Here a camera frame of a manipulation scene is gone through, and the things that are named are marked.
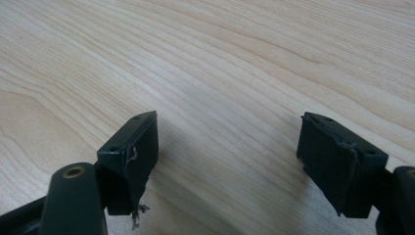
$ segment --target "wood grain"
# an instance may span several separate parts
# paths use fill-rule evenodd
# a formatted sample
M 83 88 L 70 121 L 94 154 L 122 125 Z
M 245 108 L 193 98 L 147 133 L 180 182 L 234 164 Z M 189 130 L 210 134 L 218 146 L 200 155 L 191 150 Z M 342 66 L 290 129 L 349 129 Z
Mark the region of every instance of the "wood grain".
M 159 114 L 138 230 L 375 234 L 337 217 L 296 158 L 305 111 L 415 165 L 413 1 L 0 1 L 0 213 Z

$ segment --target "black plastic housing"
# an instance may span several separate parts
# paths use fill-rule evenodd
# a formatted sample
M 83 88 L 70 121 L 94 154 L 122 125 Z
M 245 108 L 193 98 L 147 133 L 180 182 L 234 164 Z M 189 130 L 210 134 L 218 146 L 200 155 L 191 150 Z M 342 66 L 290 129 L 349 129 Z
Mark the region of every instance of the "black plastic housing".
M 415 234 L 415 167 L 400 166 L 394 170 L 392 197 L 404 234 Z
M 70 164 L 52 175 L 38 234 L 107 234 L 92 164 Z
M 386 153 L 331 118 L 305 113 L 297 156 L 338 215 L 369 215 Z
M 45 197 L 0 216 L 0 234 L 36 235 Z
M 98 150 L 95 167 L 109 214 L 137 212 L 158 155 L 156 111 L 131 118 Z

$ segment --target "table surface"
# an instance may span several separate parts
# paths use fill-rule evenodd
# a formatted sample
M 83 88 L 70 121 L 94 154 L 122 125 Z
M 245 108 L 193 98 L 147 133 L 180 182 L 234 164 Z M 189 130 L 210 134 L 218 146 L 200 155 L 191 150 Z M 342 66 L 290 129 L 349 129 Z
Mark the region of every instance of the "table surface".
M 414 41 L 413 1 L 1 1 L 0 213 L 156 110 L 151 209 L 110 234 L 375 234 L 302 171 L 300 116 L 415 165 Z

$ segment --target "screw hole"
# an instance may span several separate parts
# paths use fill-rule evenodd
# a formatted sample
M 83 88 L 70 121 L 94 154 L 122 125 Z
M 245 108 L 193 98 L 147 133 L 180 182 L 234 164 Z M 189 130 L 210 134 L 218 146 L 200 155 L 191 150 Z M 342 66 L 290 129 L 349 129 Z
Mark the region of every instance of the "screw hole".
M 118 151 L 119 150 L 119 147 L 111 147 L 110 148 L 110 151 L 111 152 L 116 152 L 116 151 Z
M 74 166 L 72 168 L 69 168 L 69 169 L 65 170 L 65 172 L 63 173 L 63 177 L 64 178 L 75 178 L 75 177 L 83 174 L 84 171 L 85 171 L 84 167 Z

